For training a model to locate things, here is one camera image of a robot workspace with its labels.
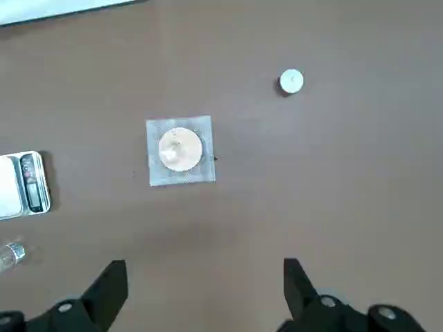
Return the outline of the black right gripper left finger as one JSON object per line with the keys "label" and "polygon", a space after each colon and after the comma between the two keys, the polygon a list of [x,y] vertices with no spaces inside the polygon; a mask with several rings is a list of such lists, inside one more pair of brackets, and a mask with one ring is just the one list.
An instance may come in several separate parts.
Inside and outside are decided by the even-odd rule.
{"label": "black right gripper left finger", "polygon": [[2,311],[1,330],[108,331],[127,298],[127,264],[113,260],[79,298],[65,299],[29,320],[21,311]]}

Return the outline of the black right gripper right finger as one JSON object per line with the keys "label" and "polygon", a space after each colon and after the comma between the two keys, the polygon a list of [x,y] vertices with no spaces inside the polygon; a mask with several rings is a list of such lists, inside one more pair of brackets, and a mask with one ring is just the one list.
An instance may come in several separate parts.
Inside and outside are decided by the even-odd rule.
{"label": "black right gripper right finger", "polygon": [[328,294],[320,294],[296,258],[284,260],[284,297],[291,319],[279,331],[423,331],[404,309],[390,304],[372,305],[361,313]]}

